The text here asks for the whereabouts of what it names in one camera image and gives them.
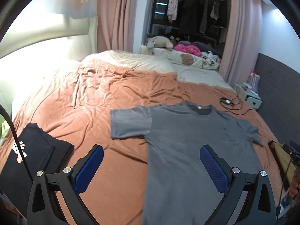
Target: white drawer unit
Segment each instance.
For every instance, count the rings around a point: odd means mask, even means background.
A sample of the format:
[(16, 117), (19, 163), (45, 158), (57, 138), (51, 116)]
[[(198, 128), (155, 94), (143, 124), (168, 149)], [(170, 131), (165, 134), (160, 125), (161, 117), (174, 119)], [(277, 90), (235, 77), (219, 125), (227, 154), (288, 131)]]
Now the white drawer unit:
[(238, 96), (245, 99), (245, 101), (255, 110), (260, 108), (262, 101), (251, 97), (246, 91), (243, 90), (241, 86), (238, 84), (235, 85), (235, 91), (237, 92)]

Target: cream leather headboard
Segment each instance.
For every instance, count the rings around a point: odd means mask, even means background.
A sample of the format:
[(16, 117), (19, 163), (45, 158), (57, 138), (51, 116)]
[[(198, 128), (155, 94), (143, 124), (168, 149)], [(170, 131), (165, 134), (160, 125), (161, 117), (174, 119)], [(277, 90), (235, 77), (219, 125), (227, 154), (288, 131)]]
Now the cream leather headboard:
[(0, 42), (0, 104), (11, 114), (14, 98), (30, 92), (50, 67), (97, 53), (97, 26), (97, 17), (16, 19)]

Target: hand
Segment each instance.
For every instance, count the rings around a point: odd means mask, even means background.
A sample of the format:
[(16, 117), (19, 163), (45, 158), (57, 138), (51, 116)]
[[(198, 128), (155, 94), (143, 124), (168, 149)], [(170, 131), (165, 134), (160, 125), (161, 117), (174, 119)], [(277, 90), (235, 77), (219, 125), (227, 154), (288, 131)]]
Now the hand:
[(292, 178), (292, 183), (291, 183), (291, 186), (289, 189), (289, 196), (291, 198), (294, 198), (297, 195), (297, 193), (298, 193), (297, 188), (300, 189), (300, 184), (298, 184), (298, 182), (297, 182), (297, 170), (295, 170), (293, 178)]

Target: black folded shirt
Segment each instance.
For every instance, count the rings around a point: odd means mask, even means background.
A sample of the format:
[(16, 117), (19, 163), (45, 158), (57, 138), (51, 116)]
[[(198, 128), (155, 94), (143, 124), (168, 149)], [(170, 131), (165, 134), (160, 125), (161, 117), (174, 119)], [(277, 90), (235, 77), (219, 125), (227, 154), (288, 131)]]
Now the black folded shirt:
[[(18, 139), (33, 178), (39, 170), (46, 174), (59, 172), (74, 149), (72, 144), (53, 138), (37, 124), (29, 123)], [(0, 174), (0, 188), (26, 217), (32, 183), (18, 153), (14, 144)]]

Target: blue textured pad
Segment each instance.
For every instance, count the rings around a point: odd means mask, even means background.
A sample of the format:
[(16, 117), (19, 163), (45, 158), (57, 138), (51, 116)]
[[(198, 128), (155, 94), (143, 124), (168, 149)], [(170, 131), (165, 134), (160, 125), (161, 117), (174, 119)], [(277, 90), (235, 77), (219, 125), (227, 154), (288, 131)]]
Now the blue textured pad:
[(104, 151), (102, 146), (99, 146), (84, 164), (75, 178), (74, 190), (77, 195), (83, 193), (88, 188), (93, 176), (95, 175), (98, 167), (103, 161)]
[(200, 149), (200, 160), (207, 170), (216, 189), (220, 193), (226, 195), (229, 191), (228, 177), (205, 146), (202, 146)]

